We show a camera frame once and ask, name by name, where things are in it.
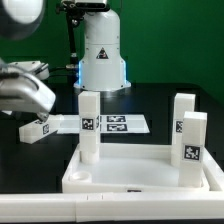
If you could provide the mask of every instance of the black table surface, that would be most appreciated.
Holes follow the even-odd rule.
[[[74,94],[72,85],[51,84],[49,87],[57,97],[51,114],[78,114],[78,96]],[[101,114],[143,114],[150,133],[102,134],[101,142],[171,144],[173,104],[177,93],[196,94],[195,110],[208,113],[205,146],[224,169],[224,107],[199,86],[192,84],[132,84],[127,95],[102,98]],[[62,192],[61,179],[79,136],[58,135],[55,132],[34,144],[21,143],[18,128],[35,119],[36,115],[30,113],[14,113],[11,116],[0,113],[1,194]],[[213,220],[212,223],[224,221]]]

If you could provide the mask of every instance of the white cube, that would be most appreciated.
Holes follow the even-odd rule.
[[[79,115],[81,117],[98,117],[100,114],[100,93],[83,91],[78,96]]]
[[[60,127],[62,115],[49,115],[46,122],[40,120],[33,121],[19,128],[20,141],[32,144],[51,133],[57,131]]]
[[[80,132],[80,151],[95,153],[100,147],[100,130],[96,132]]]
[[[194,111],[195,95],[177,93],[174,101],[174,120],[183,120],[186,111]]]
[[[200,112],[186,112],[183,124],[184,144],[204,146],[207,126],[207,114]]]
[[[180,163],[179,187],[202,187],[203,165],[197,163]]]

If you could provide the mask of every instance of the white block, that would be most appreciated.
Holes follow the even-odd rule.
[[[96,151],[95,153],[92,152],[81,152],[81,161],[82,163],[88,165],[94,165],[98,163],[100,160],[100,150]]]
[[[179,186],[201,187],[207,114],[186,112],[183,122]]]
[[[171,164],[179,167],[182,150],[182,128],[185,111],[194,111],[195,95],[177,93],[174,100]]]
[[[185,111],[194,111],[195,95],[177,93],[174,101],[174,116],[175,120],[183,120]]]
[[[62,115],[49,115],[46,122],[40,120],[33,121],[19,128],[20,141],[32,144],[51,133],[57,131],[63,120]]]
[[[100,114],[100,93],[83,91],[78,96],[79,115],[81,117],[98,117]]]
[[[98,129],[100,129],[100,114],[97,117],[80,116],[80,132],[90,132]]]
[[[204,145],[207,126],[207,114],[186,112],[183,125],[183,143]]]
[[[201,187],[203,165],[197,163],[180,163],[179,187]]]
[[[100,130],[96,132],[82,131],[79,134],[80,151],[95,153],[100,147]]]

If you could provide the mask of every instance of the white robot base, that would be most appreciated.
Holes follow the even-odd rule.
[[[126,62],[120,56],[120,19],[108,12],[88,13],[85,23],[85,55],[79,62],[80,90],[101,92],[104,96],[119,95],[131,87],[126,80]]]

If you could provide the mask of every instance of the triangular warning label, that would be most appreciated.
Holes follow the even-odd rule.
[[[97,55],[96,59],[109,59],[104,48],[101,49],[100,53]]]

